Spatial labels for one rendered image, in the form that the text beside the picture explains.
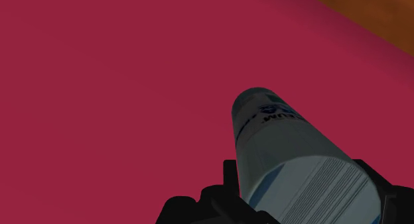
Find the white cylindrical bottle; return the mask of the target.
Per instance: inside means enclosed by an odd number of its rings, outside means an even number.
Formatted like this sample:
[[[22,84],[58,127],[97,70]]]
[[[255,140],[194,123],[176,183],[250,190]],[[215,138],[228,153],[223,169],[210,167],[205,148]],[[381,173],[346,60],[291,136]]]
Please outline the white cylindrical bottle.
[[[280,224],[380,224],[361,166],[269,89],[240,93],[232,123],[242,199]]]

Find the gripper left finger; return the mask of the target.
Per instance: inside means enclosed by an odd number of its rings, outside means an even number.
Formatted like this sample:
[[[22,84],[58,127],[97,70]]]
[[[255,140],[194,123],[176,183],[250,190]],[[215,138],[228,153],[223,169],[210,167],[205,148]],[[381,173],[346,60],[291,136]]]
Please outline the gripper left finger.
[[[223,162],[223,183],[204,188],[200,199],[168,199],[155,224],[280,224],[268,212],[256,211],[240,197],[235,160]]]

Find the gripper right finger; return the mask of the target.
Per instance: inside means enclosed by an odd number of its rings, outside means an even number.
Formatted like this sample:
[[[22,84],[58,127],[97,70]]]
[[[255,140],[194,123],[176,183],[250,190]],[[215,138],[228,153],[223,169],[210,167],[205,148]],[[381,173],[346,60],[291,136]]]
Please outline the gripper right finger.
[[[381,199],[381,215],[372,224],[414,224],[414,188],[397,186],[361,159],[354,159],[374,182]]]

